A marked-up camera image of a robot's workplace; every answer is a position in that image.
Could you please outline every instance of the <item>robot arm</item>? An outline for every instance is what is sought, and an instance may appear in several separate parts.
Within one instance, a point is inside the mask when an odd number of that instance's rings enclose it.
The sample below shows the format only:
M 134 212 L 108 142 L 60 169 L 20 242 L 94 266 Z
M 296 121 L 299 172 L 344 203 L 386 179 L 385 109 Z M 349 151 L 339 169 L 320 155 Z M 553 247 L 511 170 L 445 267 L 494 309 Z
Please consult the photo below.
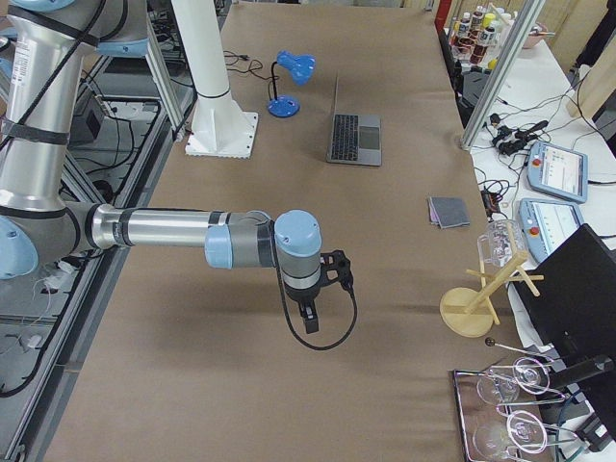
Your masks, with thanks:
M 261 212 L 63 202 L 58 190 L 83 57 L 95 49 L 144 54 L 145 0 L 12 0 L 9 19 L 18 42 L 0 143 L 0 279 L 84 250 L 183 245 L 204 248 L 215 268 L 276 267 L 307 333 L 319 329 L 314 300 L 321 287 L 340 282 L 352 298 L 348 259 L 342 251 L 321 254 L 319 225 L 307 212 L 291 211 L 274 224 Z

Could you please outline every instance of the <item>white table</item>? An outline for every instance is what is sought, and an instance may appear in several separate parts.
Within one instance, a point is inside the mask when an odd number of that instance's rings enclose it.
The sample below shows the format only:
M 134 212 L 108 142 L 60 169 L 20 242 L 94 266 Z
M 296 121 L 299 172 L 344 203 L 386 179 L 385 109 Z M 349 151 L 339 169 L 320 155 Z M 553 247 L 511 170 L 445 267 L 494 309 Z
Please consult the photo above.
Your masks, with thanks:
M 537 46 L 529 50 L 522 50 L 520 57 L 508 75 L 504 86 L 500 91 L 499 97 L 509 103 L 495 103 L 494 113 L 500 115 L 512 114 L 503 122 L 510 128 L 522 127 L 539 122 L 543 119 L 551 119 L 546 131 L 565 124 L 566 127 L 550 132 L 551 142 L 566 148 L 574 148 L 583 152 L 589 157 L 589 179 L 595 181 L 615 181 L 616 180 L 616 159 L 607 147 L 604 139 L 593 131 L 583 119 L 573 120 L 566 109 L 568 98 L 555 100 L 541 108 L 532 109 L 519 114 L 517 108 L 533 108 L 538 103 L 545 101 L 553 96 L 559 96 L 570 88 L 570 83 L 560 69 L 558 63 L 552 55 L 545 42 L 540 42 Z M 514 184 L 518 181 L 518 175 L 499 162 L 497 150 L 491 145 L 493 138 L 487 131 L 482 130 L 475 141 L 475 146 L 471 151 L 474 164 L 483 170 L 488 179 L 506 179 Z M 503 158 L 507 163 L 511 158 Z M 513 167 L 520 167 L 524 161 L 524 156 L 519 156 L 514 162 Z M 483 181 L 483 173 L 476 171 L 477 181 Z M 519 200 L 523 197 L 547 198 L 550 196 L 535 192 L 530 189 L 526 180 L 526 170 L 520 176 L 519 188 L 510 189 L 500 204 L 502 211 L 509 217 L 515 219 L 518 212 Z M 584 220 L 599 235 L 616 234 L 616 186 L 589 186 L 588 200 L 580 205 L 580 210 Z M 616 248 L 616 239 L 607 240 L 605 243 L 610 248 Z M 528 262 L 529 267 L 534 267 L 535 262 Z M 532 327 L 526 309 L 518 298 L 514 289 L 509 290 L 509 300 L 516 316 L 516 323 L 523 345 L 541 345 L 539 336 Z M 581 424 L 583 418 L 568 421 L 566 426 L 576 428 Z M 570 447 L 563 445 L 563 450 L 570 456 L 578 447 L 573 444 Z M 583 461 L 614 461 L 616 460 L 616 444 L 611 443 L 600 453 L 583 453 L 576 460 Z

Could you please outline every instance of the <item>lamp base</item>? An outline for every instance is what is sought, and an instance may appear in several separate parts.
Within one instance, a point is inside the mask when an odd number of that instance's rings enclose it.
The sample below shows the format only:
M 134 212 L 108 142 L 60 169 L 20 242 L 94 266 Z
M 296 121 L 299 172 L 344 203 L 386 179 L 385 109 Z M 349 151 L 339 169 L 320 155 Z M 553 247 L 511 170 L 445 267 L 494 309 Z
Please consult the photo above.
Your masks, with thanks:
M 271 99 L 268 104 L 268 111 L 276 117 L 290 117 L 299 111 L 299 101 L 288 94 L 278 96 L 278 99 Z
M 453 332 L 463 337 L 481 337 L 492 328 L 493 318 L 485 300 L 472 313 L 464 313 L 466 306 L 477 294 L 473 289 L 457 287 L 447 291 L 441 298 L 443 321 Z

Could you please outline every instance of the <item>brown paper surface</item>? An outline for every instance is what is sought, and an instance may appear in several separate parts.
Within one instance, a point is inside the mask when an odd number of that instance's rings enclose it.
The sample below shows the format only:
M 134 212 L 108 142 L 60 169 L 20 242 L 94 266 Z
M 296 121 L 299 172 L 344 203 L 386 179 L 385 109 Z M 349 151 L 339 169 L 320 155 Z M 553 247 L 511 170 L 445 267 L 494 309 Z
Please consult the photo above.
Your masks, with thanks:
M 260 114 L 251 158 L 193 158 L 177 145 L 151 205 L 310 211 L 323 250 L 352 262 L 356 329 L 333 351 L 308 350 L 285 325 L 273 269 L 210 269 L 200 249 L 135 247 L 45 460 L 461 459 L 449 371 L 501 353 L 439 315 L 448 289 L 479 289 L 464 269 L 477 269 L 486 219 L 472 159 L 456 147 L 462 126 L 432 21 L 405 9 L 232 8 L 223 46 L 261 60 L 265 75 L 280 49 L 317 57 L 303 87 L 277 68 L 280 93 L 301 110 L 272 117 L 267 83 L 231 73 L 234 98 Z M 381 115 L 382 167 L 324 161 L 336 74 L 340 110 Z M 429 195 L 463 197 L 471 226 L 429 224 Z M 351 305 L 338 286 L 317 305 L 321 332 L 309 340 L 323 345 L 345 331 Z M 493 333 L 514 343 L 501 314 Z

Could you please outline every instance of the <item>laptop keyboard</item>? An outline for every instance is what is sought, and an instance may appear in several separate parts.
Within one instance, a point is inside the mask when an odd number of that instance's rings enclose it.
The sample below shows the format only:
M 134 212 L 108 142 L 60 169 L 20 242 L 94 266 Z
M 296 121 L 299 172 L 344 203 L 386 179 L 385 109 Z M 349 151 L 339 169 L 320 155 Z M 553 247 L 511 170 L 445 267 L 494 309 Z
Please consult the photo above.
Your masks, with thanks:
M 331 158 L 335 161 L 357 160 L 357 130 L 359 115 L 336 114 Z

